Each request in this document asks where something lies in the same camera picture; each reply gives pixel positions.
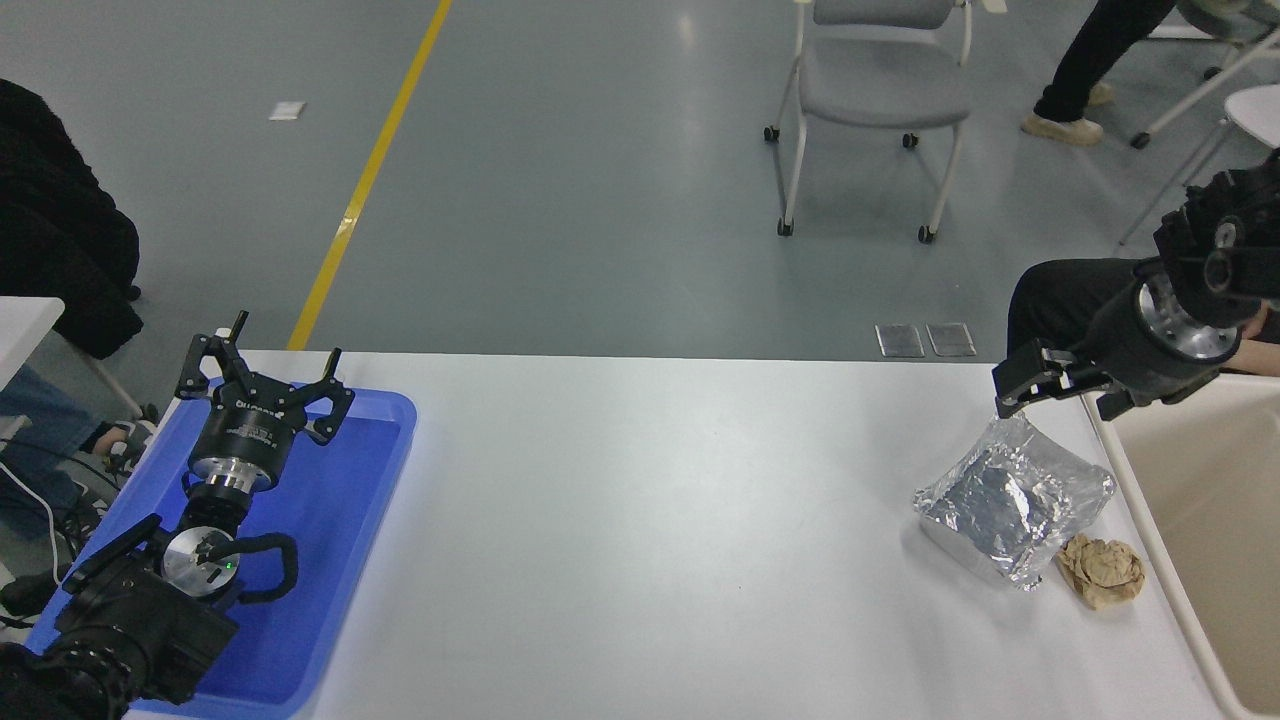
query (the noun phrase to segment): chair leg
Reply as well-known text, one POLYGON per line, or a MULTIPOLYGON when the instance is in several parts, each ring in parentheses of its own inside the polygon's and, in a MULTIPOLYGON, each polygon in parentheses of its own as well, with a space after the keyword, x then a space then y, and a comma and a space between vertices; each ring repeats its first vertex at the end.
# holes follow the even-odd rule
POLYGON ((1166 111, 1164 115, 1161 115, 1160 118, 1157 118, 1156 122, 1151 123, 1151 126, 1148 126, 1146 131, 1139 132, 1138 135, 1135 135, 1133 137, 1133 140, 1129 141, 1129 145, 1132 145, 1133 147, 1137 147, 1139 150, 1143 149, 1143 147, 1146 147, 1147 143, 1151 142, 1151 136, 1153 136, 1157 132, 1160 132, 1161 129, 1164 129, 1165 126, 1167 126, 1169 123, 1174 122, 1174 119, 1176 119, 1179 115, 1181 115, 1183 113, 1185 113, 1188 108, 1190 108, 1192 105, 1199 102, 1199 100, 1202 97, 1204 97, 1210 92, 1213 92, 1215 90, 1217 90, 1224 82, 1226 82, 1228 79, 1230 79, 1233 76, 1235 76, 1235 73, 1240 72, 1249 63, 1252 63, 1254 58, 1257 58, 1260 55, 1268 54, 1268 50, 1272 46, 1275 46, 1277 42, 1280 42, 1280 27, 1277 27, 1276 29, 1271 31, 1271 35, 1268 35, 1268 36, 1266 36, 1266 38, 1258 41, 1257 45, 1254 45, 1253 47, 1249 47, 1234 63, 1231 63, 1230 65, 1222 68, 1222 72, 1217 73, 1212 78, 1210 78, 1206 82, 1203 82, 1199 87, 1197 87, 1194 91, 1192 91, 1187 97, 1183 97, 1176 105, 1174 105, 1172 108, 1170 108, 1169 111, 1166 111))
POLYGON ((796 161, 791 169, 791 186, 787 188, 787 204, 782 209, 782 218, 778 220, 778 234, 786 237, 791 234, 791 219, 796 208, 796 190, 800 187, 800 167, 804 164, 804 145, 809 136, 809 123, 804 119, 804 113, 799 114, 799 131, 796 133, 796 161))
POLYGON ((1217 155, 1219 149, 1222 147, 1222 143, 1226 142, 1226 138, 1230 135, 1228 132, 1230 127, 1231 127, 1231 120, 1222 118, 1217 122, 1217 124, 1215 124, 1208 131, 1208 135, 1204 136, 1204 140, 1202 140, 1199 145, 1196 146, 1196 150, 1192 150, 1192 154, 1187 156, 1187 160, 1183 161, 1183 164, 1176 170, 1170 173, 1169 179, 1165 181, 1165 184, 1160 186, 1160 191, 1156 192, 1156 196, 1151 199, 1151 202, 1147 204, 1147 208, 1143 209, 1142 214, 1134 218, 1133 224, 1129 225, 1129 229, 1126 229, 1124 234, 1120 236, 1120 242, 1116 243, 1116 250, 1120 250, 1120 247, 1124 246, 1124 243, 1129 242, 1129 237, 1133 236, 1133 233, 1138 232, 1138 228, 1142 227, 1142 223, 1147 219, 1148 215, 1151 215, 1151 211, 1156 209, 1156 205, 1160 205, 1160 200, 1165 196, 1165 192, 1169 191, 1169 188, 1174 184, 1178 177, 1181 176, 1183 172, 1190 167, 1190 164, 1196 160, 1196 158, 1201 155, 1204 147, 1208 146, 1208 143, 1215 137, 1217 138, 1217 142, 1213 143, 1213 149, 1204 154, 1199 164, 1196 165, 1194 170, 1187 173, 1183 184, 1185 186, 1190 183, 1192 178, 1201 172, 1201 168, 1203 168, 1204 164, 1208 163, 1211 158, 1213 158, 1213 155, 1217 155))
POLYGON ((938 190, 938 201, 933 205, 933 215, 929 224, 920 228, 920 242, 932 242, 938 234, 938 223, 942 222, 942 209, 947 205, 947 196, 951 195, 951 184, 956 179, 956 160, 960 158, 960 145, 964 140, 964 123, 957 123, 951 128, 955 138, 951 143, 951 159, 947 160, 947 173, 942 177, 942 187, 938 190))
POLYGON ((787 110, 787 97, 791 96, 791 86, 795 85, 796 77, 800 74, 800 56, 791 61, 791 72, 787 73, 787 83, 782 86, 782 102, 778 104, 778 117, 774 118, 773 124, 764 128, 764 140, 767 142, 777 142, 780 128, 782 127, 782 115, 787 110))
POLYGON ((142 406, 138 405, 138 401, 133 400, 133 396, 131 396, 128 391, 124 389, 120 382, 115 379, 115 375, 113 375, 106 369, 106 365, 104 365, 101 360, 93 357, 92 355, 84 352, 83 350, 76 347, 74 345, 72 346, 72 350, 76 351, 76 355, 78 355, 79 359, 83 360, 86 365, 88 365, 88 369, 92 370, 95 375, 97 375, 97 379, 102 380, 102 384, 105 384, 108 389, 111 391, 111 395, 114 395, 116 400, 119 400, 120 404, 124 405, 125 410, 128 410, 129 416, 132 419, 138 420, 146 416, 146 413, 143 413, 142 406))
POLYGON ((1222 64, 1220 68, 1230 68, 1240 59, 1240 49, 1236 45, 1228 45, 1226 53, 1222 55, 1222 64))

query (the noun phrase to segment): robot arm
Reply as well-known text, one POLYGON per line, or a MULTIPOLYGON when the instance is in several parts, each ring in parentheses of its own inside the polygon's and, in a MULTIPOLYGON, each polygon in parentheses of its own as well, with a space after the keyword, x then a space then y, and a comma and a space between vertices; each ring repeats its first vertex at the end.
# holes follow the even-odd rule
POLYGON ((279 482, 293 438, 328 443, 355 400, 334 378, 334 350, 320 380, 293 387, 253 373, 236 340, 197 334, 175 395, 210 400, 210 414, 188 457, 200 479, 174 530, 148 515, 86 559, 63 584, 72 594, 54 628, 58 639, 35 655, 0 646, 3 720, 118 720, 140 697, 183 703, 238 630, 227 618, 237 602, 270 602, 297 582, 297 544, 283 533, 239 537, 256 492, 279 482), (223 383, 209 389, 200 372, 214 357, 223 383), (306 406, 332 401, 308 420, 306 406), (279 550, 283 580, 248 591, 237 579, 242 555, 279 550))
POLYGON ((1239 328, 1280 300, 1280 150, 1225 170, 1161 219, 1160 256, 1093 316, 1084 340, 1036 340, 992 372, 1007 418, 1032 402, 1101 391, 1105 420, 1160 400, 1178 402, 1239 348, 1239 328))

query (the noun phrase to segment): white table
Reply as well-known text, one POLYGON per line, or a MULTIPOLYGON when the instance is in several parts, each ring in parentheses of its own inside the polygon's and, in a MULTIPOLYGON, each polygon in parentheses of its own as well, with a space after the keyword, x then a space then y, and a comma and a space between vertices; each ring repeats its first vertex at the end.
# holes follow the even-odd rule
MULTIPOLYGON (((282 379, 325 359, 244 355, 282 379)), ((989 366, 348 352, 339 372, 419 425, 303 717, 1220 716, 1155 578, 1094 612, 1056 575, 988 585, 919 530, 913 491, 993 415, 989 366)), ((1106 462, 1079 402, 1030 416, 1106 462)), ((1119 495, 1091 534, 1146 555, 1119 495)))
POLYGON ((9 383, 61 314, 63 301, 56 297, 0 295, 0 387, 9 383))

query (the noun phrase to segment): yellow floor line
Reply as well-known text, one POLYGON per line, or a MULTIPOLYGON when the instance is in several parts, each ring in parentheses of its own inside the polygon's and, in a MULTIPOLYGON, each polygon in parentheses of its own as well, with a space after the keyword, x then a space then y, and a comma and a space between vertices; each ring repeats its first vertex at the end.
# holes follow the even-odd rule
POLYGON ((396 137, 396 129, 399 128, 401 118, 404 117, 404 108, 408 106, 413 88, 417 87, 417 78, 422 74, 428 56, 431 55, 431 47, 435 45, 436 36, 440 35, 440 26, 444 24, 444 17, 449 14, 452 4, 453 0, 440 0, 435 8, 435 17, 431 18, 431 24, 426 28, 426 35, 422 36, 422 42, 417 46, 413 64, 404 74, 404 82, 401 83, 396 102, 392 104, 392 111, 387 114, 387 122, 383 123, 383 129, 378 133, 378 142, 374 143, 374 151, 369 154, 365 170, 360 174, 360 182, 356 183, 356 191, 351 193, 351 202, 347 204, 347 211, 342 214, 338 232, 333 236, 333 243, 329 245, 329 252, 320 265, 315 283, 311 284, 311 293, 307 295, 307 302, 302 306, 302 314, 298 315, 298 322, 293 327, 293 334, 289 336, 285 350, 303 350, 307 346, 307 340, 311 338, 311 331, 315 329, 320 309, 324 307, 325 297, 329 295, 329 287, 333 286, 333 278, 338 274, 338 265, 342 264, 342 256, 347 252, 347 245, 351 243, 351 234, 356 232, 356 223, 360 222, 360 214, 365 210, 369 191, 374 187, 374 181, 378 179, 378 172, 387 158, 387 150, 396 137))

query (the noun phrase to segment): brown paper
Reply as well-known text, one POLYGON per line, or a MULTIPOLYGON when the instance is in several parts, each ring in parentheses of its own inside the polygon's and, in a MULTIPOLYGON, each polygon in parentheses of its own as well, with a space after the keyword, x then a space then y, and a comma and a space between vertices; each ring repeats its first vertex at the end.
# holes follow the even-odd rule
POLYGON ((1093 610, 1138 597, 1147 579, 1142 559, 1120 541, 1091 541, 1080 533, 1056 559, 1062 578, 1093 610))

